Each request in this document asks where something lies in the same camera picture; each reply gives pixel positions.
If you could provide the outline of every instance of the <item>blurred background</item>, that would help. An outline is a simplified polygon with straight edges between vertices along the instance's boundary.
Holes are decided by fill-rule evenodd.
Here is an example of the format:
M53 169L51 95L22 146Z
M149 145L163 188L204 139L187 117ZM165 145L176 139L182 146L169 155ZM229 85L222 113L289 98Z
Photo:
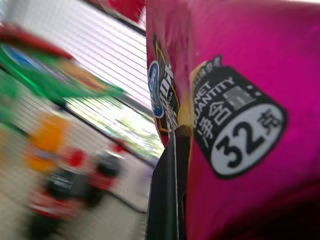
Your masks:
M135 23L107 13L100 1L2 0L1 21L16 24L71 53L81 67L126 91L119 97L67 99L73 127L64 144L91 154L126 142L120 176L110 194L91 211L63 225L53 239L142 240L146 227L150 172L163 146L154 125L147 77L144 10ZM13 123L26 133L39 126L39 115L52 106L19 83ZM39 174L26 168L28 145L10 136L0 179L2 240L27 239L30 192Z

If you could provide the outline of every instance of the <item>pink packaging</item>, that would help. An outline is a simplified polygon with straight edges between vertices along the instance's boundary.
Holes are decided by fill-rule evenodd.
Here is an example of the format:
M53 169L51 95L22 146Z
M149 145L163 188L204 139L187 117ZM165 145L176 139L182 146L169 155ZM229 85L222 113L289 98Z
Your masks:
M320 4L147 0L146 19L162 142L193 132L187 239L264 239L320 201Z

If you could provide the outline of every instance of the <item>orange bottle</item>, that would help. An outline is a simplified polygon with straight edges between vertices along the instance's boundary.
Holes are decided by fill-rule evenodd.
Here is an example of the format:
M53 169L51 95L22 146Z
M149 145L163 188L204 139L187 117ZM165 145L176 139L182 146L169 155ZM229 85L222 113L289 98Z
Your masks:
M29 166L39 172L48 173L57 166L58 152L63 145L70 121L64 114L65 102L56 102L56 110L41 116L39 128L30 139L27 155Z

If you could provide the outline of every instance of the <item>green packaging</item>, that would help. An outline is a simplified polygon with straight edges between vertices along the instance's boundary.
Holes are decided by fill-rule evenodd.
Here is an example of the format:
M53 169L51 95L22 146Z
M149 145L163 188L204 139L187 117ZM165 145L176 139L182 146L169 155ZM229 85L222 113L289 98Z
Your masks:
M12 118L13 104L18 96L16 80L0 70L0 124L9 124Z
M124 94L121 88L102 81L73 60L31 48L1 44L0 64L35 95L51 101Z

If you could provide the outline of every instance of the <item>blue logo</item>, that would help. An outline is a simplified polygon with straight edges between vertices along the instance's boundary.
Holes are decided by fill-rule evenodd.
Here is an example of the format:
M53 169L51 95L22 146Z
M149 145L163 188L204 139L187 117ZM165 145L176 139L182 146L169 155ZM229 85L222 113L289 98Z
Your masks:
M154 116L160 119L164 115L164 108L159 98L159 64L157 61L151 62L148 70L148 78L152 110Z
M29 69L42 69L35 60L33 60L31 57L29 57L19 49L10 46L2 46L2 49L11 60L13 60L20 66Z

